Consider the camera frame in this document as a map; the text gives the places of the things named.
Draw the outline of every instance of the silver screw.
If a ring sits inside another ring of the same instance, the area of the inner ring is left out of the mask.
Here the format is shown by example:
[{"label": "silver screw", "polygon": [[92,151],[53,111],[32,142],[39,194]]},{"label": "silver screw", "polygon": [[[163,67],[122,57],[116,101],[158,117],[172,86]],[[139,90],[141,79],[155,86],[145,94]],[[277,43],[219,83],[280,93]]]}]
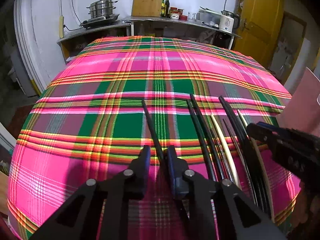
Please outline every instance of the silver screw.
[{"label": "silver screw", "polygon": [[225,186],[227,186],[227,187],[229,187],[229,186],[232,184],[232,182],[231,182],[229,179],[224,179],[224,180],[222,181],[222,184],[225,185]]},{"label": "silver screw", "polygon": [[85,183],[88,186],[93,186],[94,184],[96,184],[96,180],[95,179],[88,179]]},{"label": "silver screw", "polygon": [[133,175],[133,170],[130,170],[130,169],[124,170],[124,171],[123,171],[123,174],[124,174],[125,176],[131,176],[131,175]]},{"label": "silver screw", "polygon": [[186,170],[184,174],[188,177],[192,177],[195,174],[195,172],[193,170]]}]

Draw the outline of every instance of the yellow door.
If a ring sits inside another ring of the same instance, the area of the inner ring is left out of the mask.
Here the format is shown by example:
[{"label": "yellow door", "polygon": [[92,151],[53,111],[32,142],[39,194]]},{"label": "yellow door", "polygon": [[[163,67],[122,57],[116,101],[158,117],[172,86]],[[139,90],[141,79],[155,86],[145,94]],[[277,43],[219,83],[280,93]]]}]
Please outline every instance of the yellow door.
[{"label": "yellow door", "polygon": [[272,59],[283,17],[283,0],[244,0],[233,50],[265,68]]}]

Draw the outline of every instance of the white kettle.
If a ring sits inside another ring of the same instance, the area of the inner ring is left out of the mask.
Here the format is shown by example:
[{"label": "white kettle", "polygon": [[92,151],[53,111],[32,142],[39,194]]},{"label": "white kettle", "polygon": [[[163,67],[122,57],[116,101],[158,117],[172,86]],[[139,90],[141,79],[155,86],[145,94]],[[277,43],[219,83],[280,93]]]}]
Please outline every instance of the white kettle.
[{"label": "white kettle", "polygon": [[[240,16],[236,15],[232,12],[228,11],[221,11],[222,15],[220,18],[220,24],[219,24],[219,29],[227,31],[227,32],[232,32],[233,29],[239,28],[240,25]],[[234,18],[238,20],[236,27],[233,27],[234,24]]]}]

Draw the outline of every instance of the floor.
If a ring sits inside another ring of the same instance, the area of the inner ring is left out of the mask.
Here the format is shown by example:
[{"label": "floor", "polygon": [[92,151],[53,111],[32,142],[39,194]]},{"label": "floor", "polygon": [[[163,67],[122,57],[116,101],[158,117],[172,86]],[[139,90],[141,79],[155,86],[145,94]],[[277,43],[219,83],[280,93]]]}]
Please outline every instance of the floor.
[{"label": "floor", "polygon": [[19,107],[34,105],[38,99],[38,96],[28,98],[21,89],[10,90],[0,106],[0,122],[4,127],[8,127]]}]

